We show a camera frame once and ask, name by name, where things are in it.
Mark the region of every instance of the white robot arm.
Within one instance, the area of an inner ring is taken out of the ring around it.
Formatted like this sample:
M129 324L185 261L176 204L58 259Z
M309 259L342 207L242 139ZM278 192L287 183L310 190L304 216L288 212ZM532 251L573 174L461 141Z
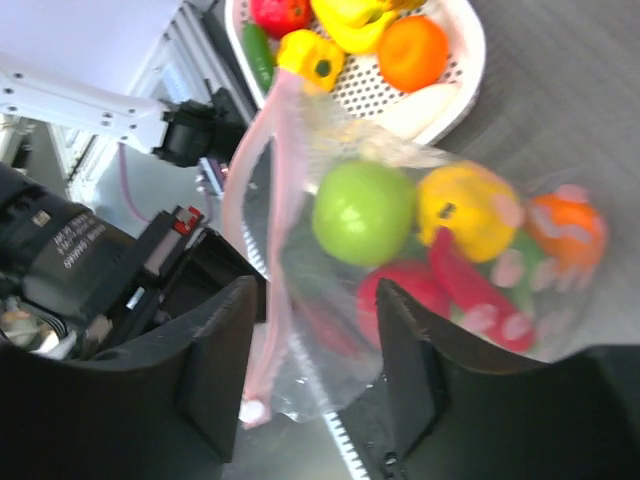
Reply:
M220 89L212 102L174 108L44 72L0 52L0 113L105 135L181 167L202 157L228 163L244 134L228 92Z

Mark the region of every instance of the pink cable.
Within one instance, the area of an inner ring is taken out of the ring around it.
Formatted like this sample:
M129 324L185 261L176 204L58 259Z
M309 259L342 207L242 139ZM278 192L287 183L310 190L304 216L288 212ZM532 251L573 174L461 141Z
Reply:
M118 163L120 165L120 188L122 189L122 195L124 196L124 201L129 212L131 212L131 215L143 223L149 223L149 219L140 213L140 210L138 210L131 198L131 191L129 190L129 176L127 174L127 154L124 148L123 143L118 143Z
M209 193L206 188L202 191L202 196L204 197L204 201L207 207L207 218L205 221L207 224L209 224L213 221L213 200L211 199L211 193Z
M224 190L226 175L222 171L222 167L220 167L220 164L216 160L213 160L211 158L208 158L207 162L209 162L209 166L211 167L211 170L213 170L213 174L215 175L216 180L218 180L220 187Z

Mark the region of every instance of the orange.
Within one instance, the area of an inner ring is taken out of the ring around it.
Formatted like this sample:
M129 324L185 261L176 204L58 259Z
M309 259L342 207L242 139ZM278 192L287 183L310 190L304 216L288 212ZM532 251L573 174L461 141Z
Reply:
M555 193L533 198L529 203L525 229L542 249L558 260L564 273L573 267L586 270L597 266L605 253L608 231L604 218L584 199L574 200L563 185Z
M411 93L435 83L447 67L449 40L422 15L395 22L380 39L380 74L392 87Z

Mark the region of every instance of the plastic bag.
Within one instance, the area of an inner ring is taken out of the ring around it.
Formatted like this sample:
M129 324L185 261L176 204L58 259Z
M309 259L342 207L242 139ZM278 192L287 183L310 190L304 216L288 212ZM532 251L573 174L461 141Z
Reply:
M245 424L338 410L377 378L383 277L502 348L553 359L607 243L584 188L553 177L517 193L280 71L226 186L224 233L245 255L244 192L272 134L268 319L252 345Z

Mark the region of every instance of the green apple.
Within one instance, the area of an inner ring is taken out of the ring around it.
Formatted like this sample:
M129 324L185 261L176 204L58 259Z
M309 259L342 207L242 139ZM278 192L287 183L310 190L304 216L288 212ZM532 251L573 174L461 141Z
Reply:
M411 233L415 186L373 161L340 164L322 180L312 215L320 246L338 260L375 267L392 260Z

